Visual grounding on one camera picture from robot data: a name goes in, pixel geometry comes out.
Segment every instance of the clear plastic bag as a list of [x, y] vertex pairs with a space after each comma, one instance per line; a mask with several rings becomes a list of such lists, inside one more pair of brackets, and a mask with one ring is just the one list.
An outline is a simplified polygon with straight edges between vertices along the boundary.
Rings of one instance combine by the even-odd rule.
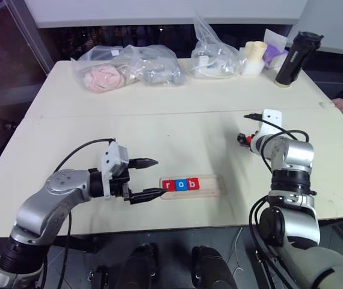
[[132, 84], [136, 79], [129, 68], [131, 59], [121, 57], [122, 50], [121, 46], [98, 45], [78, 60], [71, 58], [75, 78], [82, 86], [96, 93]]
[[238, 50], [223, 43], [205, 20], [194, 18], [197, 45], [191, 52], [188, 71], [196, 78], [230, 78], [240, 69]]
[[130, 58], [131, 73], [148, 85], [185, 82], [185, 74], [173, 51], [163, 45], [135, 47], [128, 45], [120, 57]]

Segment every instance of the black thermos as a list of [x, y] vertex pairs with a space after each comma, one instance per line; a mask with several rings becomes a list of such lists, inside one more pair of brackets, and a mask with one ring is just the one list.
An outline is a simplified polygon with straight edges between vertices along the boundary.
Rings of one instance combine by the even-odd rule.
[[290, 86], [297, 79], [301, 68], [320, 47], [323, 37], [312, 32], [299, 32], [274, 83], [280, 87]]

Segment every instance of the white wall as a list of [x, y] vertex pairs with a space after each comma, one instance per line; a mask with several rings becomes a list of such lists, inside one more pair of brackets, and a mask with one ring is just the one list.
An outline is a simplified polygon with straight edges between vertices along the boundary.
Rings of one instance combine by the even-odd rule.
[[309, 0], [289, 39], [299, 31], [324, 35], [320, 50], [343, 54], [343, 0]]
[[294, 24], [307, 0], [25, 0], [38, 28], [192, 23]]

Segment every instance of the table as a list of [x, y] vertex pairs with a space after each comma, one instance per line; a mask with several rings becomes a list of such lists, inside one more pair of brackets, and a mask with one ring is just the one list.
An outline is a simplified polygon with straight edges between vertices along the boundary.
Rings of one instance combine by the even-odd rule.
[[[187, 65], [187, 59], [180, 60]], [[193, 79], [180, 87], [146, 86], [135, 83], [99, 95], [90, 92], [72, 76], [71, 63], [56, 63], [26, 113], [33, 117], [126, 116], [168, 113], [201, 113], [264, 108], [315, 108], [330, 104], [328, 97], [306, 75], [287, 89], [273, 84], [276, 71], [256, 77]]]
[[[343, 217], [343, 115], [331, 106], [281, 111], [285, 128], [307, 131], [315, 148], [311, 181], [318, 192], [318, 217]], [[258, 127], [243, 118], [250, 112], [259, 110], [27, 117], [0, 158], [0, 237], [9, 235], [19, 206], [42, 187], [72, 149], [101, 137], [116, 137], [132, 158], [159, 161], [157, 166], [132, 172], [133, 191], [154, 187], [165, 176], [218, 173], [227, 195], [156, 199], [132, 206], [122, 198], [94, 199], [73, 210], [73, 234], [245, 225], [251, 205], [270, 188], [270, 173], [261, 158], [236, 142], [239, 132], [251, 133]], [[74, 155], [64, 168], [98, 166], [104, 149], [105, 144], [94, 144]], [[66, 234], [66, 227], [60, 234]]]

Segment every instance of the blue letter block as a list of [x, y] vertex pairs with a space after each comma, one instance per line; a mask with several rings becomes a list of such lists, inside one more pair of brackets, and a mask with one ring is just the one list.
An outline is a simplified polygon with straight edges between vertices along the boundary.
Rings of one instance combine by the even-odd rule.
[[186, 179], [176, 179], [176, 191], [187, 191], [188, 181]]

